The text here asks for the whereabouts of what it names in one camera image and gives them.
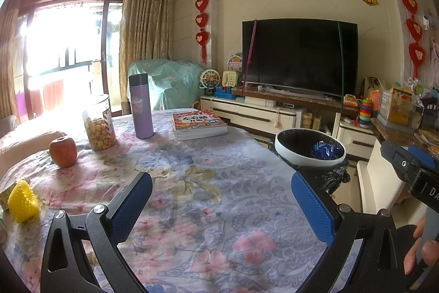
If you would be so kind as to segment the black flat television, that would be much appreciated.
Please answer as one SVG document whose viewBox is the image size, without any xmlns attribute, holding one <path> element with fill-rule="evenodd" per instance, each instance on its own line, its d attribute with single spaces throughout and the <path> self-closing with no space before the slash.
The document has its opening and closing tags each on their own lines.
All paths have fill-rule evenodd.
<svg viewBox="0 0 439 293">
<path fill-rule="evenodd" d="M 248 83 L 342 96 L 356 90 L 358 25 L 327 19 L 259 19 L 242 23 Z"/>
</svg>

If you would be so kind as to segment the yellow toy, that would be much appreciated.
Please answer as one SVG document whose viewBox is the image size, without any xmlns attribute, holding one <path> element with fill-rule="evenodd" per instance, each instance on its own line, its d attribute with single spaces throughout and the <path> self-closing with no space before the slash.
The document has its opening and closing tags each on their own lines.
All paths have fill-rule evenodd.
<svg viewBox="0 0 439 293">
<path fill-rule="evenodd" d="M 7 200 L 8 209 L 14 222 L 22 224 L 39 212 L 37 198 L 25 180 L 16 182 Z"/>
</svg>

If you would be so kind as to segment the purple thermos bottle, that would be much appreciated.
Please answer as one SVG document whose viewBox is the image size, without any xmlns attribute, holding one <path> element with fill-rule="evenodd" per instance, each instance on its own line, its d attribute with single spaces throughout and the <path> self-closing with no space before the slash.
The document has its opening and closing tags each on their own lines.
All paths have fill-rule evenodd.
<svg viewBox="0 0 439 293">
<path fill-rule="evenodd" d="M 129 75 L 130 103 L 136 137 L 145 139 L 153 136 L 153 118 L 150 107 L 148 74 Z"/>
</svg>

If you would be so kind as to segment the right beige curtain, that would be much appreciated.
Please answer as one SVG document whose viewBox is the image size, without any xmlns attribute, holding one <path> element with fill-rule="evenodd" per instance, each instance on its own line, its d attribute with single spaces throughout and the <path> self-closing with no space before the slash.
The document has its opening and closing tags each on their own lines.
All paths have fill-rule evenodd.
<svg viewBox="0 0 439 293">
<path fill-rule="evenodd" d="M 131 112 L 128 69 L 133 62 L 168 59 L 170 0 L 123 0 L 120 23 L 119 85 L 121 111 Z"/>
</svg>

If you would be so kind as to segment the white trash bin black liner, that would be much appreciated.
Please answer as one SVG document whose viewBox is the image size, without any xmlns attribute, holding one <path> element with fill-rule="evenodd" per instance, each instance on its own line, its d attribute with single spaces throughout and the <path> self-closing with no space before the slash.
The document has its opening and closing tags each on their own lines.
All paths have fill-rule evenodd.
<svg viewBox="0 0 439 293">
<path fill-rule="evenodd" d="M 343 156 L 329 161 L 312 157 L 313 144 L 319 141 L 330 144 L 338 143 L 344 150 Z M 278 132 L 269 142 L 268 149 L 298 172 L 303 170 L 317 172 L 322 188 L 330 195 L 340 185 L 350 182 L 345 146 L 328 134 L 313 129 L 285 129 Z"/>
</svg>

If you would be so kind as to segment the left beige curtain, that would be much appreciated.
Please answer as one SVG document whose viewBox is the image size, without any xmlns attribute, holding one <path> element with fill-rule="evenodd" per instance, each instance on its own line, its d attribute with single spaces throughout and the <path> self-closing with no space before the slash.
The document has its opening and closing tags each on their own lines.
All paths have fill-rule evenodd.
<svg viewBox="0 0 439 293">
<path fill-rule="evenodd" d="M 5 0 L 0 19 L 0 115 L 1 119 L 17 116 L 16 96 L 13 84 L 13 39 L 22 0 Z"/>
</svg>

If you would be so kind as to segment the pink striped sofa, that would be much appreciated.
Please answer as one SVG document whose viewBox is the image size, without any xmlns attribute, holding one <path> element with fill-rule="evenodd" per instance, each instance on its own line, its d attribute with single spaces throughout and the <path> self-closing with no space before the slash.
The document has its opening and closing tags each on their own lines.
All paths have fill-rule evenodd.
<svg viewBox="0 0 439 293">
<path fill-rule="evenodd" d="M 1 177 L 28 156 L 46 150 L 65 133 L 51 119 L 40 117 L 24 122 L 1 138 Z"/>
</svg>

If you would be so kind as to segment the red heart hanging decoration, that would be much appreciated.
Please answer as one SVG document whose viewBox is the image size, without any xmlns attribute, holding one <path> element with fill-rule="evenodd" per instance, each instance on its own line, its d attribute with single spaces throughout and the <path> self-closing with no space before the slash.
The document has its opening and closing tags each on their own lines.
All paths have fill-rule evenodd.
<svg viewBox="0 0 439 293">
<path fill-rule="evenodd" d="M 196 0 L 194 2 L 194 5 L 196 10 L 198 11 L 198 14 L 195 17 L 195 24 L 198 27 L 198 31 L 195 35 L 195 40 L 200 47 L 201 63 L 203 65 L 206 65 L 208 62 L 207 43 L 210 37 L 207 31 L 209 15 L 206 12 L 209 5 L 209 0 Z"/>
</svg>

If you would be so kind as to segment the stack of children's books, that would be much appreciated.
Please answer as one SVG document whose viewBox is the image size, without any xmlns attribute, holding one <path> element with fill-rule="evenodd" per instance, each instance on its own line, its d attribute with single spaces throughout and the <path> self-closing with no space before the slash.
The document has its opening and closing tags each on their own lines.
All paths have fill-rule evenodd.
<svg viewBox="0 0 439 293">
<path fill-rule="evenodd" d="M 179 141 L 209 138 L 228 132 L 227 124 L 213 109 L 174 113 L 172 120 Z"/>
</svg>

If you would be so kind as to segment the floral tablecloth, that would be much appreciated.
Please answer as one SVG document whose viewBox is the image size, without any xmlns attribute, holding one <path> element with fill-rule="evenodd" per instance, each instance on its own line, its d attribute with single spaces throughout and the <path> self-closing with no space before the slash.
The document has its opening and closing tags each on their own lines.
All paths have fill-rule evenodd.
<svg viewBox="0 0 439 293">
<path fill-rule="evenodd" d="M 54 213 L 87 213 L 140 172 L 153 194 L 119 250 L 151 292 L 294 292 L 326 249 L 292 194 L 292 168 L 242 129 L 178 141 L 171 112 L 159 111 L 141 140 L 123 116 L 115 145 L 96 152 L 82 122 L 51 120 L 75 141 L 76 163 L 59 168 L 48 148 L 1 177 L 2 188 L 26 180 L 39 202 L 35 221 L 4 221 L 4 253 L 32 292 Z"/>
</svg>

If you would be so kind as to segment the clear snack jar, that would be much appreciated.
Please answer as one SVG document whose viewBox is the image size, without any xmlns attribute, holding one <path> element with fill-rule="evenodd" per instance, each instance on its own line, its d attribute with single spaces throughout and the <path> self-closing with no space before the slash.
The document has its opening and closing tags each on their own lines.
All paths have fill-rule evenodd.
<svg viewBox="0 0 439 293">
<path fill-rule="evenodd" d="M 83 122 L 89 144 L 94 151 L 109 149 L 115 144 L 109 95 L 99 94 L 90 97 L 83 111 Z"/>
</svg>

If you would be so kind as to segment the right red heart decoration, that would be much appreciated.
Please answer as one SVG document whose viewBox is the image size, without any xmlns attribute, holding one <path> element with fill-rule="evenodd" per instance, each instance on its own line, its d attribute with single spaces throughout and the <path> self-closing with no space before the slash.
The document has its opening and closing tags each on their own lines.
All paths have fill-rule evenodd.
<svg viewBox="0 0 439 293">
<path fill-rule="evenodd" d="M 413 77 L 418 78 L 419 68 L 423 65 L 426 59 L 426 51 L 420 44 L 423 38 L 423 30 L 421 25 L 415 20 L 417 15 L 418 5 L 416 0 L 401 0 L 406 11 L 409 12 L 409 17 L 405 20 L 407 30 L 411 37 L 408 45 L 409 57 L 413 65 Z"/>
</svg>

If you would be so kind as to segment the toy ferris wheel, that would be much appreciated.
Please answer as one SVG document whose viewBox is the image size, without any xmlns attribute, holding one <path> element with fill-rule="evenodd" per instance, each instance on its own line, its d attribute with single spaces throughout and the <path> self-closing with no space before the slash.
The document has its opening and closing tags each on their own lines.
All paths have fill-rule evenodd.
<svg viewBox="0 0 439 293">
<path fill-rule="evenodd" d="M 199 87 L 201 89 L 215 89 L 221 83 L 220 74 L 214 69 L 204 70 L 199 78 Z"/>
</svg>

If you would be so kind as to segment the white TV cabinet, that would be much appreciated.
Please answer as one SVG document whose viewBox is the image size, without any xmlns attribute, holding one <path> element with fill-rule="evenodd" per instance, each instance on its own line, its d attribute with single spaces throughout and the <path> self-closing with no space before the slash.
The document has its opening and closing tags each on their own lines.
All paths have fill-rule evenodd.
<svg viewBox="0 0 439 293">
<path fill-rule="evenodd" d="M 268 101 L 256 97 L 229 99 L 204 95 L 200 98 L 202 110 L 214 110 L 229 125 L 243 128 L 262 137 L 264 143 L 269 137 L 274 137 L 282 130 L 303 128 L 308 117 L 316 119 L 316 116 L 308 112 L 305 107 L 289 108 L 277 105 L 269 107 L 267 103 Z M 341 141 L 348 156 L 369 160 L 376 143 L 372 130 L 348 123 L 340 113 L 335 114 L 334 120 L 332 129 L 324 127 L 323 124 L 319 129 Z"/>
</svg>

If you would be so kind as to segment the toy telephone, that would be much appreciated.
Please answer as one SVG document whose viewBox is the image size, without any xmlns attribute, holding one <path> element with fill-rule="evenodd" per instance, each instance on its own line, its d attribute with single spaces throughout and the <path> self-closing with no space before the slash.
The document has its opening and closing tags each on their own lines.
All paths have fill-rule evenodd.
<svg viewBox="0 0 439 293">
<path fill-rule="evenodd" d="M 236 87 L 239 81 L 239 73 L 237 71 L 224 71 L 222 76 L 223 87 Z"/>
</svg>

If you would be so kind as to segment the red apple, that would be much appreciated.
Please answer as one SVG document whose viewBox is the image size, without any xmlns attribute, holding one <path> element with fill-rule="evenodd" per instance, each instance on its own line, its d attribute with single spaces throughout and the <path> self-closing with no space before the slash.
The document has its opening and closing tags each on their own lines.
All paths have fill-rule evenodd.
<svg viewBox="0 0 439 293">
<path fill-rule="evenodd" d="M 73 138 L 63 136 L 51 141 L 49 154 L 59 168 L 67 168 L 77 161 L 77 146 Z"/>
</svg>

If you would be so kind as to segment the yellow toy box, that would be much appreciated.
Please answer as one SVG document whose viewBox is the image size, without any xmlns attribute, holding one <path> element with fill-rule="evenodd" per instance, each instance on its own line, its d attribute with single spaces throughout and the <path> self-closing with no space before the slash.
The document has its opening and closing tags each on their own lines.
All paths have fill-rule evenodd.
<svg viewBox="0 0 439 293">
<path fill-rule="evenodd" d="M 412 110 L 412 92 L 399 86 L 392 86 L 389 91 L 387 120 L 405 126 L 409 122 Z"/>
</svg>

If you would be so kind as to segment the beige curtain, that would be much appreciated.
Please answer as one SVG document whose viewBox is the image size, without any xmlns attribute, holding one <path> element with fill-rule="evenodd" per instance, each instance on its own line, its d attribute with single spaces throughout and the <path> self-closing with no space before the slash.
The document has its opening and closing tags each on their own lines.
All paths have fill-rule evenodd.
<svg viewBox="0 0 439 293">
<path fill-rule="evenodd" d="M 120 23 L 119 85 L 121 111 L 131 112 L 128 69 L 133 62 L 168 59 L 170 0 L 123 0 Z"/>
<path fill-rule="evenodd" d="M 5 0 L 0 19 L 0 115 L 1 119 L 17 116 L 16 96 L 13 84 L 13 39 L 22 0 Z"/>
</svg>

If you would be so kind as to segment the blue plastic bag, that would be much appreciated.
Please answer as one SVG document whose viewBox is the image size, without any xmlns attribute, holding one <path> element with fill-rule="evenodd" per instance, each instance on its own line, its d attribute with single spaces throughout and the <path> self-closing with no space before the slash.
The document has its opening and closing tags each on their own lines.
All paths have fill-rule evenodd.
<svg viewBox="0 0 439 293">
<path fill-rule="evenodd" d="M 319 141 L 313 144 L 311 149 L 312 157 L 323 161 L 339 159 L 343 154 L 344 150 L 338 143 L 330 144 Z"/>
</svg>

